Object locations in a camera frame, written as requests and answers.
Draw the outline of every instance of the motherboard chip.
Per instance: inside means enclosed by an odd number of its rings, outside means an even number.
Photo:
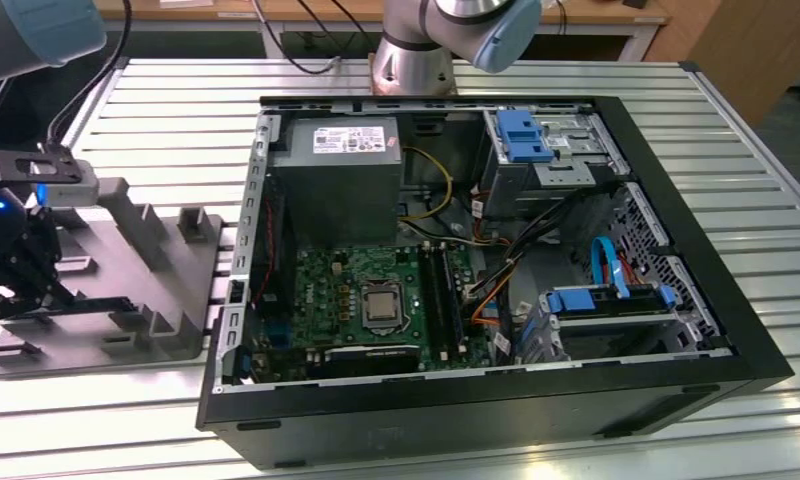
[[[361,288],[361,326],[377,335],[402,326],[402,291],[398,283],[369,284]]]
[[[390,293],[371,293],[367,295],[367,318],[377,320],[394,318],[394,296]]]

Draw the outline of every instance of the black power cable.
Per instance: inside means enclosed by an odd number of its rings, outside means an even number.
[[[346,10],[343,8],[343,6],[341,5],[341,2],[338,0],[330,0],[330,1],[334,4],[334,6],[337,7],[337,9],[341,12],[343,12],[343,15],[346,15],[346,18],[349,19],[349,21],[355,25],[355,28],[358,29],[358,31],[361,32],[361,36],[363,37],[363,41],[367,42],[367,48],[370,49],[370,51],[375,51],[375,46],[373,45],[373,42],[370,41],[370,37],[367,37],[367,32],[363,31],[363,28],[361,27],[358,20],[355,20],[355,18],[351,16],[351,13],[349,13],[349,10]]]
[[[43,143],[43,149],[46,151],[52,150],[58,145],[58,137],[61,136],[61,129],[65,120],[67,119],[73,110],[79,106],[79,103],[85,99],[86,95],[94,90],[97,85],[101,83],[103,78],[111,73],[115,69],[115,64],[118,63],[118,59],[123,53],[123,46],[127,43],[127,38],[130,37],[130,28],[133,26],[133,4],[130,0],[121,0],[123,4],[123,26],[121,28],[121,36],[118,38],[118,45],[115,46],[115,51],[111,53],[109,60],[103,64],[103,67],[97,72],[97,75],[89,80],[82,87],[82,90],[74,95],[74,98],[70,99],[62,110],[55,114],[50,124],[47,125],[47,137]]]
[[[261,26],[266,29],[266,33],[269,33],[271,43],[274,43],[275,47],[278,47],[278,51],[281,52],[281,55],[283,55],[283,59],[290,63],[290,65],[293,65],[299,72],[306,73],[307,75],[321,75],[329,70],[331,70],[334,68],[334,60],[329,61],[327,65],[319,70],[310,70],[309,68],[299,65],[295,60],[293,60],[290,55],[287,55],[287,52],[283,50],[283,47],[281,46],[281,41],[275,37],[275,32],[273,31],[271,26],[266,21],[266,16],[263,15],[263,9],[261,8],[258,0],[251,0],[251,7],[254,8],[254,13],[257,13],[257,18],[261,22]]]
[[[554,0],[557,2],[557,7],[560,8],[560,26],[557,28],[557,35],[565,35],[565,28],[569,23],[569,16],[565,13],[565,7],[562,6],[561,0]]]
[[[337,43],[337,40],[334,40],[334,37],[329,33],[329,29],[325,28],[325,25],[319,21],[319,18],[317,18],[317,14],[314,13],[314,11],[310,9],[310,7],[307,6],[307,4],[305,3],[305,0],[295,0],[295,3],[298,3],[299,7],[302,7],[302,9],[305,10],[305,12],[307,12],[307,16],[317,23],[317,26],[319,27],[319,30],[322,30],[322,33],[325,34],[326,37],[329,37],[329,40],[334,44],[334,47],[337,48],[337,52],[338,52],[337,54],[341,55],[343,53],[343,47],[341,46],[339,43]]]

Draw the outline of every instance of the blue plastic latch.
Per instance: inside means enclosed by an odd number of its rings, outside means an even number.
[[[562,300],[560,300],[560,295],[557,292],[548,294],[548,310],[550,313],[560,313],[562,311]]]
[[[560,290],[557,293],[560,294],[562,306],[565,307],[566,311],[596,309],[596,304],[592,301],[592,295],[589,294],[589,290],[585,288]]]
[[[660,287],[657,287],[657,293],[661,296],[661,300],[664,301],[666,308],[674,307],[677,295],[673,288],[669,285],[661,285]]]
[[[585,288],[570,290],[557,290],[548,294],[548,308],[552,313],[561,311],[573,312],[577,310],[594,310],[596,303],[592,301],[592,294]]]
[[[554,159],[554,153],[542,142],[510,143],[506,158],[512,163],[549,163]]]
[[[498,110],[497,128],[501,139],[509,142],[538,142],[542,137],[542,127],[536,124],[526,110]]]
[[[526,110],[500,110],[497,131],[512,163],[548,163],[554,152],[542,139],[542,128]]]

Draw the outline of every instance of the orange wire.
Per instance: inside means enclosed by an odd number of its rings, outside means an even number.
[[[490,241],[492,241],[492,239],[486,239],[486,238],[482,238],[482,237],[479,236],[479,224],[481,224],[481,223],[482,223],[482,219],[481,219],[481,218],[478,218],[477,220],[474,220],[474,225],[473,225],[473,229],[471,229],[471,235],[473,235],[473,237],[474,237],[474,240],[477,240],[478,242],[490,242]],[[512,243],[512,242],[510,242],[508,239],[505,239],[505,238],[502,238],[502,237],[500,237],[500,238],[496,238],[494,240],[496,240],[496,241],[497,241],[497,243],[500,243],[501,245],[509,245],[509,244]]]
[[[479,312],[482,312],[482,309],[485,308],[486,304],[492,301],[492,299],[494,298],[494,295],[497,295],[497,292],[500,291],[500,289],[504,288],[504,285],[506,285],[506,282],[509,281],[509,278],[512,277],[512,275],[514,273],[516,273],[516,268],[513,267],[513,269],[509,271],[509,274],[501,279],[500,282],[497,282],[497,285],[494,285],[494,288],[486,295],[485,300],[482,300],[482,302],[479,303],[479,306],[477,307],[473,315],[470,316],[470,323],[479,323],[479,321],[481,321],[481,319],[478,318]]]
[[[625,259],[625,255],[620,252],[617,257],[618,257],[618,261],[622,262],[622,267],[625,268],[625,275],[628,275],[629,281],[632,283],[642,284],[642,282],[640,281],[640,278],[637,278],[634,269],[632,268],[630,264],[628,263],[628,260]]]

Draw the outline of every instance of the metal work table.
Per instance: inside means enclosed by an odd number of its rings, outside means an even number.
[[[75,155],[101,177],[126,177],[134,202],[161,216],[206,205],[234,222],[258,98],[363,95],[366,72],[363,61],[307,77],[275,60],[133,60],[86,102],[69,133]],[[649,437],[339,465],[307,478],[800,478],[797,183],[701,75],[674,64],[518,63],[490,76],[457,63],[455,74],[462,94],[622,99],[796,376]],[[0,381],[0,477],[258,475],[193,427],[203,362]]]

